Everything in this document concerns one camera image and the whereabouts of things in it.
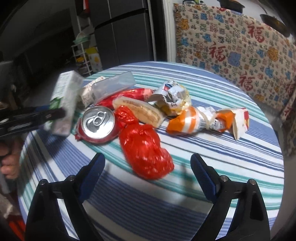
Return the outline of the person's left hand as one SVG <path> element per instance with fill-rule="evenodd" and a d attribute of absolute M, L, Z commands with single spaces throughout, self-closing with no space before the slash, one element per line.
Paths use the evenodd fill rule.
<path fill-rule="evenodd" d="M 7 179 L 16 179 L 20 173 L 20 155 L 23 140 L 15 138 L 11 143 L 1 142 L 1 173 Z"/>

